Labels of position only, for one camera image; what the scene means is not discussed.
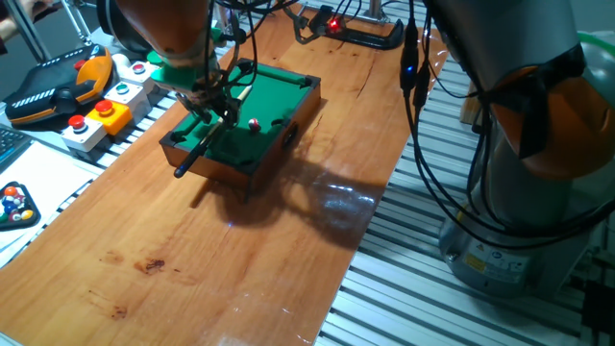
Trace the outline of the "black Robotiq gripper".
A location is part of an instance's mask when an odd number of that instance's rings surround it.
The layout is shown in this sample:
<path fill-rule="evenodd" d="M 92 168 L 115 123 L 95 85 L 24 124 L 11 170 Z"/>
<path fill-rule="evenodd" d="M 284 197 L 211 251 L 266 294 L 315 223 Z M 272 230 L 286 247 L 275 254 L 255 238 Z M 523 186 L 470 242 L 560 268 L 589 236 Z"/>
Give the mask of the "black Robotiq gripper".
<path fill-rule="evenodd" d="M 193 112 L 204 124 L 212 120 L 211 112 L 222 116 L 223 124 L 231 129 L 236 126 L 240 114 L 240 101 L 231 95 L 227 87 L 213 87 L 209 89 L 188 90 L 176 88 L 177 100 L 188 110 Z"/>

